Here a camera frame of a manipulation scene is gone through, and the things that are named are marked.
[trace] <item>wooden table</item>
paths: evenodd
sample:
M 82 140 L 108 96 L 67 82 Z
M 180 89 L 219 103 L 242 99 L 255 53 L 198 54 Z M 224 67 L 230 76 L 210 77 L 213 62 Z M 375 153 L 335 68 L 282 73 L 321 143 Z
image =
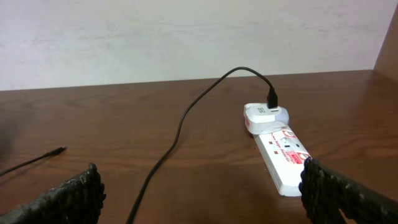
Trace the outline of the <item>wooden table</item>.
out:
M 398 199 L 398 83 L 372 71 L 269 77 L 290 126 L 324 165 Z M 0 92 L 0 169 L 59 146 L 61 155 L 0 178 L 0 213 L 94 162 L 108 194 L 99 223 L 124 223 L 185 108 L 215 80 Z M 227 78 L 188 114 L 151 180 L 136 223 L 309 223 L 280 197 L 243 105 L 265 102 L 258 77 Z

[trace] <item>black cord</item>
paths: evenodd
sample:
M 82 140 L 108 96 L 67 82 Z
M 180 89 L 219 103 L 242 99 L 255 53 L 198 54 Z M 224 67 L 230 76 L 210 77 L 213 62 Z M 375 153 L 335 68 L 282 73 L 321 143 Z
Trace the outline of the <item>black cord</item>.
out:
M 258 77 L 260 77 L 261 79 L 263 79 L 268 85 L 269 85 L 269 93 L 267 96 L 267 100 L 268 100 L 268 108 L 275 108 L 277 107 L 277 95 L 275 93 L 274 87 L 272 86 L 271 82 L 268 81 L 268 79 L 266 77 L 264 77 L 263 75 L 261 75 L 260 73 L 254 71 L 251 68 L 246 68 L 246 67 L 237 67 L 232 69 L 231 71 L 227 72 L 225 75 L 223 75 L 220 79 L 218 79 L 214 84 L 212 84 L 212 86 L 210 86 L 206 91 L 204 91 L 200 96 L 198 96 L 198 98 L 195 99 L 195 101 L 193 101 L 191 103 L 191 105 L 189 105 L 189 107 L 185 110 L 184 114 L 181 117 L 180 120 L 180 124 L 178 125 L 178 129 L 177 129 L 177 134 L 175 135 L 175 139 L 174 142 L 172 144 L 172 146 L 170 147 L 170 149 L 157 161 L 157 163 L 155 164 L 155 166 L 150 170 L 147 178 L 145 179 L 144 184 L 141 187 L 141 190 L 139 191 L 139 194 L 136 198 L 136 201 L 134 202 L 134 205 L 131 209 L 129 218 L 127 219 L 126 224 L 132 224 L 134 221 L 134 218 L 137 215 L 137 211 L 139 208 L 139 205 L 141 203 L 141 200 L 144 196 L 145 190 L 149 184 L 150 179 L 152 178 L 152 176 L 155 174 L 155 172 L 157 171 L 157 169 L 160 167 L 160 165 L 162 165 L 162 163 L 166 160 L 167 156 L 173 151 L 175 145 L 177 144 L 178 141 L 178 137 L 180 136 L 180 132 L 181 132 L 181 127 L 182 127 L 182 123 L 184 121 L 185 116 L 187 115 L 187 113 L 191 110 L 191 108 L 203 97 L 205 96 L 211 89 L 214 88 L 214 86 L 216 86 L 217 84 L 219 84 L 221 81 L 223 81 L 224 78 L 226 78 L 228 75 L 230 75 L 231 73 L 237 71 L 237 70 L 246 70 L 249 71 L 255 75 L 257 75 Z
M 36 161 L 41 160 L 43 158 L 46 158 L 48 156 L 56 156 L 56 155 L 60 154 L 62 151 L 64 151 L 65 149 L 66 149 L 65 147 L 59 147 L 58 149 L 52 150 L 51 152 L 48 152 L 48 153 L 44 154 L 43 156 L 40 156 L 40 157 L 38 157 L 36 159 L 32 159 L 31 161 L 27 161 L 27 162 L 24 162 L 23 164 L 19 164 L 18 166 L 14 166 L 14 167 L 12 167 L 10 169 L 7 169 L 7 170 L 1 172 L 0 176 L 2 176 L 4 174 L 7 174 L 8 172 L 11 172 L 11 171 L 16 170 L 18 168 L 21 168 L 23 166 L 26 166 L 27 164 L 31 164 L 33 162 L 36 162 Z

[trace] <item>white wall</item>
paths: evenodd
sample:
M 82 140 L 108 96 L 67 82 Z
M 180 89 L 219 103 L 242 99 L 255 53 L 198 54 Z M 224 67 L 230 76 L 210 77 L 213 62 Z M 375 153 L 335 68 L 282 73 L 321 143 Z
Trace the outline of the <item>white wall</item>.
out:
M 0 90 L 372 69 L 397 1 L 0 0 Z

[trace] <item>cable tip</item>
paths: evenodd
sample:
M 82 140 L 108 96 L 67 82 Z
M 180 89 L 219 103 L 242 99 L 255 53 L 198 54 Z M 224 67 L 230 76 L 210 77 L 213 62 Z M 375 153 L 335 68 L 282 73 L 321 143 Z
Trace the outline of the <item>cable tip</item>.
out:
M 56 156 L 66 149 L 67 149 L 66 147 L 59 147 L 58 149 L 52 150 L 51 152 L 49 152 L 49 156 Z

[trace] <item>dark object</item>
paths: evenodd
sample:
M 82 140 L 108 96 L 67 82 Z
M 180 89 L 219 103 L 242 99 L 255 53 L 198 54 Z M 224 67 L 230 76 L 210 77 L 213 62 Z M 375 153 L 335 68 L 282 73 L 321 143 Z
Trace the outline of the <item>dark object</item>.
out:
M 89 164 L 80 175 L 1 216 L 0 223 L 95 224 L 105 197 L 97 167 Z
M 314 224 L 346 223 L 346 218 L 356 223 L 398 223 L 398 203 L 327 169 L 311 157 L 304 162 L 302 193 L 307 217 Z
M 137 214 L 139 205 L 141 203 L 141 200 L 144 196 L 145 190 L 149 184 L 150 179 L 152 178 L 152 176 L 155 174 L 156 170 L 160 167 L 160 165 L 162 165 L 162 163 L 166 160 L 167 156 L 173 151 L 175 145 L 177 144 L 178 141 L 178 137 L 180 136 L 180 131 L 181 131 L 181 127 L 182 127 L 182 123 L 185 119 L 185 116 L 187 115 L 187 113 L 191 110 L 191 108 L 203 97 L 205 96 L 211 89 L 213 89 L 215 86 L 217 86 L 217 84 L 219 84 L 221 81 L 223 81 L 224 78 L 226 78 L 228 75 L 232 74 L 235 71 L 238 70 L 246 70 L 249 71 L 255 75 L 257 75 L 258 77 L 260 77 L 262 80 L 264 80 L 268 85 L 269 85 L 269 92 L 268 92 L 268 96 L 267 96 L 267 100 L 268 100 L 268 108 L 275 108 L 278 106 L 278 97 L 275 93 L 274 87 L 272 86 L 271 82 L 264 77 L 263 75 L 261 75 L 260 73 L 254 71 L 251 68 L 246 68 L 246 67 L 236 67 L 234 69 L 232 69 L 231 71 L 227 72 L 225 75 L 223 75 L 221 78 L 219 78 L 216 82 L 214 82 L 214 84 L 212 84 L 207 90 L 205 90 L 200 96 L 198 96 L 198 98 L 196 98 L 191 105 L 189 105 L 189 107 L 185 110 L 184 114 L 181 117 L 180 120 L 180 124 L 178 125 L 177 128 L 177 133 L 175 135 L 175 139 L 174 142 L 172 144 L 172 146 L 170 147 L 170 149 L 156 162 L 156 164 L 153 166 L 153 168 L 149 171 L 148 176 L 146 177 L 144 184 L 141 187 L 141 190 L 139 191 L 139 194 L 136 198 L 136 201 L 134 202 L 134 205 L 132 206 L 130 215 L 127 219 L 127 224 L 132 224 L 134 221 L 134 217 Z
M 52 150 L 51 152 L 48 152 L 48 153 L 44 154 L 43 156 L 40 156 L 40 157 L 38 157 L 36 159 L 32 159 L 31 161 L 24 162 L 22 164 L 19 164 L 18 166 L 14 166 L 14 167 L 12 167 L 10 169 L 7 169 L 7 170 L 5 170 L 3 172 L 0 172 L 0 176 L 2 176 L 4 174 L 7 174 L 7 173 L 9 173 L 9 172 L 11 172 L 13 170 L 18 169 L 18 168 L 21 168 L 23 166 L 26 166 L 27 164 L 31 164 L 31 163 L 36 162 L 38 160 L 44 159 L 44 158 L 46 158 L 48 156 L 56 156 L 56 155 L 60 154 L 62 151 L 64 151 L 65 149 L 66 149 L 66 147 L 59 147 L 58 149 Z

